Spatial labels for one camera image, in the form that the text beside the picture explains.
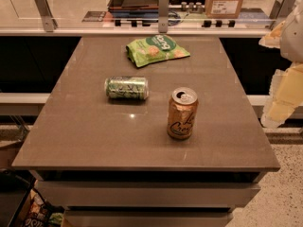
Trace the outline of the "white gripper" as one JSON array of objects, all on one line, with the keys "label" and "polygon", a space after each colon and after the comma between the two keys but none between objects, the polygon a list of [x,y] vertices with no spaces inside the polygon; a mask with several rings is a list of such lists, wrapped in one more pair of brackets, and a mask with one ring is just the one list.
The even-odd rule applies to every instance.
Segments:
[{"label": "white gripper", "polygon": [[[280,54],[289,61],[303,62],[303,1],[300,0],[285,22],[279,23],[263,36],[258,44],[280,48]],[[263,107],[261,124],[277,128],[303,102],[303,64],[292,63],[285,71],[277,69],[272,77],[269,98]]]}]

